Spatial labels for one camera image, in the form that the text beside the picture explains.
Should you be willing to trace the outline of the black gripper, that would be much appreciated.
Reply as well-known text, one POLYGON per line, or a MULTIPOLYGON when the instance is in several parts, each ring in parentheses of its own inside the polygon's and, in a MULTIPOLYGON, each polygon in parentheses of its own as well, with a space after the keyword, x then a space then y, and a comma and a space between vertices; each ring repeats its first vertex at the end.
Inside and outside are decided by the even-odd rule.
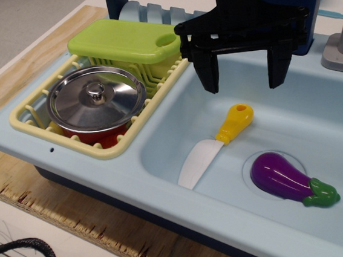
MULTIPOLYGON (((204 51, 264 49, 268 41, 290 39, 292 46, 281 44, 267 50, 269 87, 275 89, 285 81, 292 51, 308 42, 305 23, 309 15, 310 10, 303 6, 277 5, 263 0, 216 0, 214 9, 179 23, 174 31, 180 36, 181 55, 188 60, 196 48, 204 51)), ((203 88, 218 93, 217 55, 195 53, 193 65, 203 88)))

